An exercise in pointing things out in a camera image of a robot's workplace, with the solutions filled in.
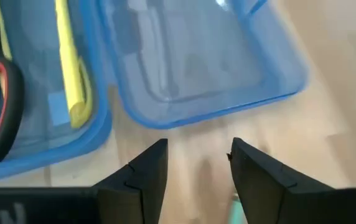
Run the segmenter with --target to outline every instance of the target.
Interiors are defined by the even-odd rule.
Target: yellow highlighter
[[[2,52],[6,59],[12,60],[11,49],[9,48],[9,42],[5,31],[5,25],[1,13],[1,7],[0,7],[0,33],[1,33]],[[5,95],[5,80],[2,75],[0,75],[0,86],[2,90],[2,95]]]
[[[84,61],[82,58],[79,59],[77,55],[67,0],[55,0],[55,10],[60,46],[60,63],[62,66],[70,124],[72,128],[79,128],[91,116],[93,106],[91,83]]]

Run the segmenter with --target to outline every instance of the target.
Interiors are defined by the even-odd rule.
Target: blue plastic bin
[[[70,16],[78,53],[90,72],[94,95],[91,119],[72,129],[68,118],[54,1],[0,0],[14,61],[25,79],[24,116],[17,138],[5,160],[0,178],[47,166],[97,149],[111,131],[103,62],[93,36],[83,25],[79,0],[70,0]]]
[[[96,0],[128,114],[167,129],[282,100],[307,68],[271,5],[254,0]],[[86,2],[90,7],[93,1]]]

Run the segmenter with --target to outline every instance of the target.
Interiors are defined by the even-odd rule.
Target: wooden floor
[[[333,187],[356,186],[356,13],[351,0],[272,0],[308,59],[308,87],[280,103],[168,131],[127,117],[110,89],[113,131],[87,156],[0,180],[1,186],[92,185],[159,138],[169,139],[161,223],[227,223],[234,191],[225,153],[233,137]],[[334,30],[337,22],[343,27]]]

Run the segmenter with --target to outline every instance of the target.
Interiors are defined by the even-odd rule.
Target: black plastic part
[[[24,82],[19,68],[3,57],[0,34],[0,62],[7,71],[8,99],[0,126],[0,161],[11,149],[21,124],[24,107]]]
[[[138,14],[131,10],[127,0],[115,1],[116,8],[112,20],[115,30],[118,30],[116,40],[118,50],[125,55],[139,53],[142,49],[142,40],[138,24]]]
[[[161,139],[93,187],[0,189],[0,223],[158,223],[167,165]]]
[[[249,224],[356,223],[356,189],[333,189],[239,138],[230,163]]]

